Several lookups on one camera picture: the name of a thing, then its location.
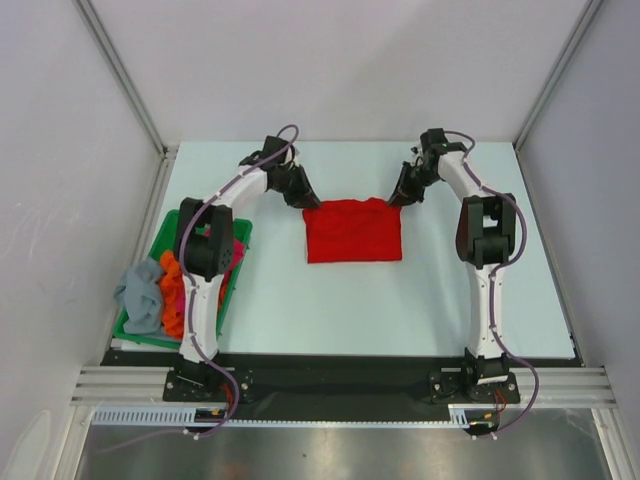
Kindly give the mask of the red t shirt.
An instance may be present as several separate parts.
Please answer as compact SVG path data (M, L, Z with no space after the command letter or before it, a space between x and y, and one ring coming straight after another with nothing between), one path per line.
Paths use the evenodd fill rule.
M310 264L403 258L401 209L380 198L325 201L302 213Z

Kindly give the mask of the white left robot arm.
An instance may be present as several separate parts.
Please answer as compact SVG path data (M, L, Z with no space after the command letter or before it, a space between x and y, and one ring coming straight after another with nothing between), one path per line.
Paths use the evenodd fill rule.
M232 381L214 359L219 353L219 293L234 255L234 214L269 190L295 209L321 205L294 142L280 133L267 136L262 148L245 157L209 199L187 197L180 204L174 256L184 285L185 326L175 373L199 400L213 398L222 384Z

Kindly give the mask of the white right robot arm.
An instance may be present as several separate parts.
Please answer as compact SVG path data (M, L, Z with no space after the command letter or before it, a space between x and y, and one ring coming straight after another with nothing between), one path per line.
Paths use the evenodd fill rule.
M421 203L437 182L446 183L460 201L455 248L469 278L470 336L459 371L429 375L430 399L489 403L506 400L517 389L502 334L502 286L504 271L524 253L526 221L512 195L492 189L473 171L469 156L475 141L458 132L466 141L455 142L452 134L432 128L420 135L388 204Z

